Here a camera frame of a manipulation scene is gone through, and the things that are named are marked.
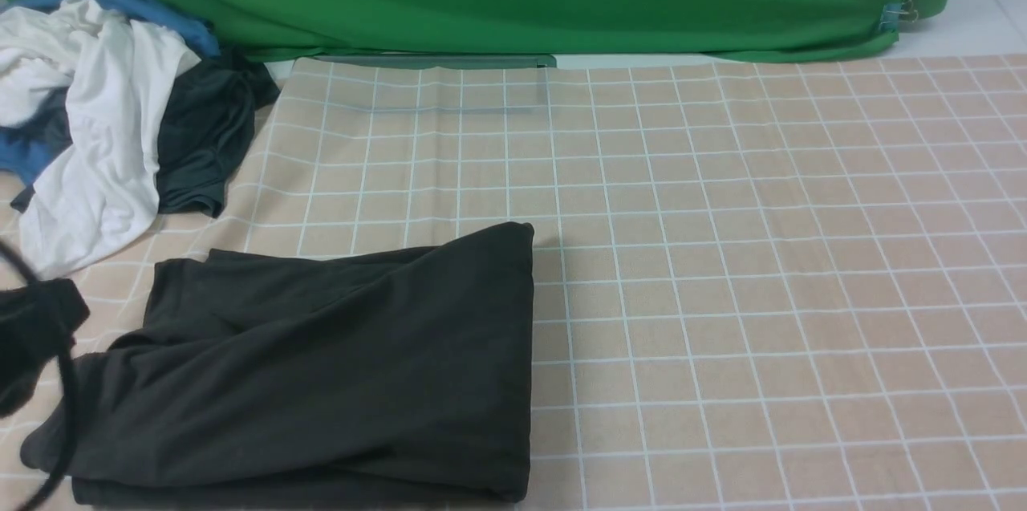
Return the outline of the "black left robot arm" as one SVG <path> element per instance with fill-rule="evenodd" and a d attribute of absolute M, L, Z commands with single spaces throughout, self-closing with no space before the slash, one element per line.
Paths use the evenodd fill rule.
<path fill-rule="evenodd" d="M 45 366 L 69 351 L 91 311 L 70 278 L 1 292 L 1 416 L 35 394 Z"/>

